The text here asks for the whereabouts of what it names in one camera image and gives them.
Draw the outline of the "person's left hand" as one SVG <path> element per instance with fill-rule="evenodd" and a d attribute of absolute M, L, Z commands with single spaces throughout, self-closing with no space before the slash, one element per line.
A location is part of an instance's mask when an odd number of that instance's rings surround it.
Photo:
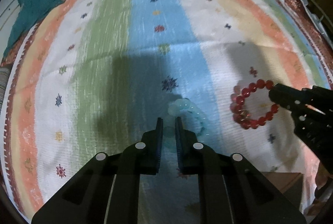
<path fill-rule="evenodd" d="M 332 174 L 320 162 L 315 178 L 316 190 L 313 202 L 312 213 L 317 215 L 328 201 L 332 194 Z"/>

